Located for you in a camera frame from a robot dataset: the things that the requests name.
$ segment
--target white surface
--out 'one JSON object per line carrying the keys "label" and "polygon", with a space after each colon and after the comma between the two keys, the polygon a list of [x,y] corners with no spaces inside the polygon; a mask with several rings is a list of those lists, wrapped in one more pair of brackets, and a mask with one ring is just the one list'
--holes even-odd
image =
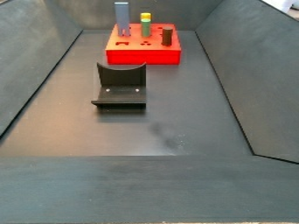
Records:
{"label": "white surface", "polygon": [[296,0],[263,0],[263,1],[271,4],[282,12],[288,12],[292,4],[298,2]]}

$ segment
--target yellow cylinder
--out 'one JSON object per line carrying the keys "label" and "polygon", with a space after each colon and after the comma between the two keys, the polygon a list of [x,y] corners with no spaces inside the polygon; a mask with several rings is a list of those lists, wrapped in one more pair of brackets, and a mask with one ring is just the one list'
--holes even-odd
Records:
{"label": "yellow cylinder", "polygon": [[143,13],[140,14],[140,21],[142,21],[142,19],[144,19],[144,18],[152,20],[152,14],[151,14],[150,12],[143,12]]}

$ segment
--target red base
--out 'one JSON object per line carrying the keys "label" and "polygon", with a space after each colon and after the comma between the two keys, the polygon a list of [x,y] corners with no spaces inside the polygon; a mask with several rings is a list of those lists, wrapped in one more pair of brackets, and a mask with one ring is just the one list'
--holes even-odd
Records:
{"label": "red base", "polygon": [[[172,45],[164,46],[163,27],[172,27]],[[118,36],[118,25],[107,43],[107,63],[111,65],[179,65],[182,47],[174,24],[152,24],[152,36],[142,37],[142,25],[131,24],[131,36]]]}

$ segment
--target gray wall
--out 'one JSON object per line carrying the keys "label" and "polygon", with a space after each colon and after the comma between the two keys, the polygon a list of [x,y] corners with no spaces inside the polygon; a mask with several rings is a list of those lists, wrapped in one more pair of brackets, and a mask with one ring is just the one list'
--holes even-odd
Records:
{"label": "gray wall", "polygon": [[[111,0],[55,0],[84,29],[112,29],[115,6]],[[131,22],[139,22],[140,12],[154,14],[154,23],[175,23],[179,30],[195,30],[222,0],[127,0]]]}
{"label": "gray wall", "polygon": [[299,23],[224,0],[196,30],[258,155],[299,162]]}
{"label": "gray wall", "polygon": [[0,136],[79,34],[52,0],[0,5]]}

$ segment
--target black cylinder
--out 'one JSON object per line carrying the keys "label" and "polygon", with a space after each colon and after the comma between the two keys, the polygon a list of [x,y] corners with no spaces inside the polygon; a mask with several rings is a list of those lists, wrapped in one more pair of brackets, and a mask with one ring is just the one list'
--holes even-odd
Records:
{"label": "black cylinder", "polygon": [[166,26],[163,28],[163,46],[171,46],[174,43],[174,28]]}

